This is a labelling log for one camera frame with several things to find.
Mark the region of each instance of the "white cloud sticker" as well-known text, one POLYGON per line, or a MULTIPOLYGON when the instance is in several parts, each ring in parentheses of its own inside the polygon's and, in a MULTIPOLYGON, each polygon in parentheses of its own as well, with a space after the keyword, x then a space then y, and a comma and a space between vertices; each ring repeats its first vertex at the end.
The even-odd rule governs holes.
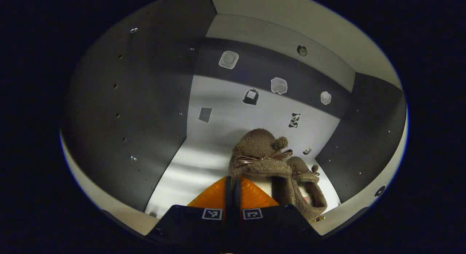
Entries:
POLYGON ((331 100, 332 100, 332 95, 330 95, 327 91, 324 91, 321 93, 321 102, 324 105, 327 105, 328 103, 330 103, 331 100))
POLYGON ((288 84, 286 80, 276 77, 270 81, 272 82, 272 92, 277 92, 281 95, 283 93, 286 93, 286 91, 288 90, 288 84))

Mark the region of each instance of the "gray wall panel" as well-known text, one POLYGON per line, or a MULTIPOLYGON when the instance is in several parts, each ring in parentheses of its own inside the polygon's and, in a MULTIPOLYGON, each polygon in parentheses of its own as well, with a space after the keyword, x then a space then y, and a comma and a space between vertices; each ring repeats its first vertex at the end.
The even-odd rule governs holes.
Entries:
POLYGON ((65 141, 92 181, 140 211, 186 137, 190 49, 215 14, 211 0, 159 0, 108 29, 76 68, 65 141))
POLYGON ((350 104, 350 92, 316 69, 281 53, 248 43, 205 38, 199 46, 199 56, 194 73, 230 80, 233 82, 270 90, 270 80, 283 78, 288 91, 283 94, 319 110, 342 118, 350 104), (238 53, 239 59, 230 70, 218 65, 223 52, 238 53), (320 95, 327 91, 331 103, 321 103, 320 95))
POLYGON ((406 100, 399 88, 356 73, 351 106, 316 157, 342 203, 385 168, 398 147, 405 120, 406 100))

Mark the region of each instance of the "brown fuzzy slipper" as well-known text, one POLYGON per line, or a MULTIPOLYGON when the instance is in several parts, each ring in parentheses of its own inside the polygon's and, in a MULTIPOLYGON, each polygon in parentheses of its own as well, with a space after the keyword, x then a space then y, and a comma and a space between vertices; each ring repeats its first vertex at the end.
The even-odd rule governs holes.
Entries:
POLYGON ((285 137, 275 139, 267 130, 257 128, 249 131, 233 148, 233 155, 228 166, 232 181, 242 174, 251 176, 291 176, 292 171, 285 161, 293 154, 291 150, 282 152, 288 146, 285 137))
POLYGON ((272 177, 272 198, 279 204, 293 204, 308 222, 316 219, 327 208, 327 202, 317 186, 319 178, 317 169, 308 169, 301 158, 293 157, 287 162, 283 159, 293 152, 281 149, 288 146, 285 137, 275 139, 267 130, 257 128, 244 135, 233 148, 233 155, 228 166, 228 175, 232 182, 241 175, 272 177), (310 195, 309 203, 305 201, 297 181, 305 184, 310 195))
MULTIPOLYGON (((319 181, 319 173, 317 173, 317 170, 319 167, 314 165, 312 169, 309 170, 306 163, 296 156, 290 158, 287 163, 293 171, 292 178, 285 182, 286 190, 291 189, 293 191, 291 203, 296 206, 308 222, 311 222, 327 209, 327 201, 325 200, 320 187, 317 185, 319 181), (299 183, 304 183, 305 190, 310 196, 309 203, 306 202, 299 190, 299 183)), ((273 185, 283 186, 283 184, 280 183, 273 185)))

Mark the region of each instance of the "black background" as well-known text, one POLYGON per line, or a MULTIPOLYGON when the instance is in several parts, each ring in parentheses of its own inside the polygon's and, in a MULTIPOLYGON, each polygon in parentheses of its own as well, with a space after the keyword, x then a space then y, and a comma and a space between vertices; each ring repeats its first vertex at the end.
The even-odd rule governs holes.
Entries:
MULTIPOLYGON (((2 81, 3 253, 156 253, 83 194, 58 135, 63 95, 80 56, 115 22, 153 1, 3 0, 2 34, 12 61, 2 81)), ((406 92, 410 129, 403 163, 381 200, 313 252, 464 252, 464 194, 454 188, 464 177, 453 158, 461 155, 465 125, 458 72, 464 68, 464 0, 316 1, 386 53, 406 92)))

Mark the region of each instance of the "metal screw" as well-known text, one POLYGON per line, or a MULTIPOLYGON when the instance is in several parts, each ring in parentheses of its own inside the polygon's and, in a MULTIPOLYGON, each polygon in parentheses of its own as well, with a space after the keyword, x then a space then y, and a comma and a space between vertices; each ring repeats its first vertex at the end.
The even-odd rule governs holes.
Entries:
POLYGON ((159 235, 159 236, 163 236, 163 231, 161 229, 155 229, 155 232, 159 235))

